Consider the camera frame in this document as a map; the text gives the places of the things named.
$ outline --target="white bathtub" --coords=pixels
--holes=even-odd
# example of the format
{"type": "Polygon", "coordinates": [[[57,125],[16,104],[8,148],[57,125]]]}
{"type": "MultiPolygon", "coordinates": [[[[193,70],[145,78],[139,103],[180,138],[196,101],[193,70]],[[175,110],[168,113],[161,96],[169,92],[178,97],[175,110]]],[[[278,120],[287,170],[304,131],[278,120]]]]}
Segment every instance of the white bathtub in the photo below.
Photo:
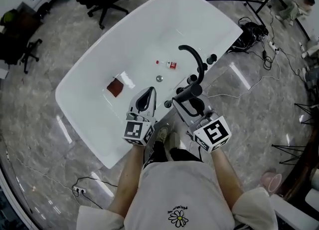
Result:
{"type": "Polygon", "coordinates": [[[187,85],[190,74],[197,74],[193,56],[178,46],[192,46],[204,62],[212,53],[219,59],[241,32],[205,0],[150,0],[86,51],[58,85],[56,100],[87,146],[111,168],[131,148],[121,136],[132,97],[155,87],[160,120],[169,112],[163,103],[187,85]],[[166,69],[157,60],[177,62],[177,68],[166,69]],[[106,89],[113,77],[124,84],[116,98],[106,89]]]}

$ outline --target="black cable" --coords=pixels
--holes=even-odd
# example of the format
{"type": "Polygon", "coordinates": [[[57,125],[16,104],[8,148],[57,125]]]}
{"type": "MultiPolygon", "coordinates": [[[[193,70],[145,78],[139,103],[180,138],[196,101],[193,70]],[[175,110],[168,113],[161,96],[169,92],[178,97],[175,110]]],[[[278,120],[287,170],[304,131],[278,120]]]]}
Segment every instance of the black cable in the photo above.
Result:
{"type": "Polygon", "coordinates": [[[300,76],[300,69],[297,69],[297,72],[294,71],[293,67],[291,66],[290,59],[288,58],[288,55],[292,56],[292,57],[295,58],[295,59],[296,59],[296,57],[294,57],[294,56],[291,55],[291,54],[285,53],[285,52],[282,50],[282,48],[280,48],[280,47],[278,48],[278,50],[280,50],[281,52],[283,52],[284,55],[286,56],[286,58],[287,58],[287,60],[288,60],[288,62],[289,62],[290,69],[293,71],[293,73],[294,73],[296,76],[298,76],[298,77],[301,79],[302,82],[305,82],[305,81],[302,79],[302,77],[300,76]]]}
{"type": "Polygon", "coordinates": [[[265,50],[265,44],[263,41],[261,41],[261,45],[264,49],[265,52],[265,58],[261,57],[260,55],[258,55],[257,53],[253,52],[253,51],[248,51],[246,53],[253,53],[254,55],[256,55],[257,57],[259,57],[263,62],[264,62],[264,69],[265,70],[271,70],[274,59],[276,57],[276,54],[274,55],[273,58],[271,58],[270,56],[267,55],[266,50],[265,50]]]}
{"type": "Polygon", "coordinates": [[[94,178],[91,178],[91,177],[81,177],[81,178],[78,178],[78,179],[76,180],[76,183],[74,183],[74,184],[72,185],[72,187],[71,187],[71,190],[72,190],[72,193],[73,193],[73,196],[74,196],[75,199],[76,199],[77,197],[79,197],[79,192],[78,192],[78,191],[76,192],[76,193],[77,193],[77,196],[76,196],[76,195],[75,195],[75,191],[73,190],[73,188],[74,188],[74,186],[75,186],[76,184],[78,184],[79,180],[82,180],[82,179],[97,180],[97,181],[103,182],[103,183],[105,183],[105,184],[108,184],[108,185],[110,185],[110,186],[112,186],[112,187],[115,187],[115,188],[118,187],[118,186],[116,186],[116,185],[113,185],[113,184],[111,184],[111,183],[109,183],[109,182],[107,182],[107,181],[102,181],[102,180],[100,180],[100,179],[94,179],[94,178]]]}
{"type": "MultiPolygon", "coordinates": [[[[273,26],[272,26],[273,21],[274,21],[274,16],[272,15],[271,8],[270,8],[270,15],[272,16],[272,21],[271,21],[271,23],[270,23],[270,27],[271,27],[271,29],[272,29],[272,31],[273,31],[272,42],[273,42],[273,44],[275,44],[275,41],[274,41],[274,39],[275,39],[275,33],[274,33],[274,28],[273,28],[273,26]]],[[[289,63],[289,66],[290,66],[290,69],[293,71],[293,73],[294,73],[296,76],[298,76],[302,82],[305,82],[305,80],[303,80],[302,77],[300,76],[300,69],[297,69],[297,72],[294,71],[293,67],[291,66],[290,59],[289,59],[288,55],[292,56],[292,57],[295,58],[295,59],[296,59],[296,57],[293,56],[293,55],[291,55],[291,54],[285,53],[285,52],[283,51],[283,49],[280,48],[280,47],[278,48],[278,51],[279,51],[279,50],[280,50],[281,52],[283,52],[284,55],[286,56],[286,58],[287,58],[287,60],[288,60],[288,63],[289,63]]]]}
{"type": "Polygon", "coordinates": [[[84,194],[84,191],[82,190],[82,195],[86,198],[86,199],[88,199],[88,200],[90,200],[92,203],[94,203],[97,207],[99,207],[100,209],[102,209],[102,207],[101,206],[99,206],[96,202],[94,202],[94,201],[92,201],[90,198],[88,198],[85,194],[84,194]]]}
{"type": "Polygon", "coordinates": [[[245,17],[242,17],[242,18],[240,18],[240,19],[238,20],[238,25],[240,25],[240,23],[243,22],[243,21],[248,22],[247,20],[244,20],[245,18],[246,18],[246,19],[249,19],[250,22],[253,22],[249,17],[245,16],[245,17]]]}
{"type": "Polygon", "coordinates": [[[273,43],[275,43],[275,41],[274,41],[274,39],[275,39],[275,33],[274,33],[274,28],[273,28],[273,22],[274,22],[274,16],[272,15],[272,13],[271,13],[271,8],[270,8],[270,15],[271,15],[271,17],[272,17],[272,20],[271,20],[271,22],[270,22],[270,27],[271,27],[271,29],[272,29],[272,31],[273,31],[273,38],[272,38],[272,42],[273,43]]]}

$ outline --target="bathtub drain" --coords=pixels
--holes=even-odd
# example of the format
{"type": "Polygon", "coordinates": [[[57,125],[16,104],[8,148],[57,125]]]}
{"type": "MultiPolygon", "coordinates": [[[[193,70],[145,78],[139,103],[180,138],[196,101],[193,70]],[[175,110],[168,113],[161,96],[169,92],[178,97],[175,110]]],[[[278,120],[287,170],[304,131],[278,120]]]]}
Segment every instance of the bathtub drain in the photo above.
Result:
{"type": "Polygon", "coordinates": [[[163,77],[161,75],[158,75],[156,77],[156,81],[159,82],[159,83],[162,82],[163,81],[163,77]]]}

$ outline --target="white t-shirt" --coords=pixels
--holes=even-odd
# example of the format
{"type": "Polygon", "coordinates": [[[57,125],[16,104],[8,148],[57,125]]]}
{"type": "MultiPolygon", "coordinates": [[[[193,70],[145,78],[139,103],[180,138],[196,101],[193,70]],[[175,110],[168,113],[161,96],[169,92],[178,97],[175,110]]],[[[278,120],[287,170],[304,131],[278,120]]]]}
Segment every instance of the white t-shirt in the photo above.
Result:
{"type": "Polygon", "coordinates": [[[125,219],[81,206],[77,230],[233,230],[235,220],[254,230],[278,229],[265,189],[244,193],[231,211],[209,165],[179,161],[151,163],[143,170],[125,219]]]}

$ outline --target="black faucet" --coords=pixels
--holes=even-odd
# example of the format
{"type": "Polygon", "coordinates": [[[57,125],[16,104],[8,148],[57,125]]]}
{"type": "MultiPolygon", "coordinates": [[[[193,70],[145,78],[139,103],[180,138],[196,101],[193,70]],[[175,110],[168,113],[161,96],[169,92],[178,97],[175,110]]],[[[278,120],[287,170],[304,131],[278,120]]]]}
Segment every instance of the black faucet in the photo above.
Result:
{"type": "MultiPolygon", "coordinates": [[[[198,78],[195,81],[191,82],[188,86],[184,88],[180,87],[176,90],[177,95],[173,99],[181,103],[201,95],[201,93],[203,92],[203,89],[201,88],[199,84],[203,81],[205,68],[204,68],[204,63],[202,59],[200,58],[198,52],[194,48],[184,44],[184,45],[180,45],[178,49],[186,50],[194,56],[198,65],[198,73],[199,73],[198,78]]],[[[166,101],[164,103],[164,106],[166,108],[170,108],[171,100],[166,101]]]]}

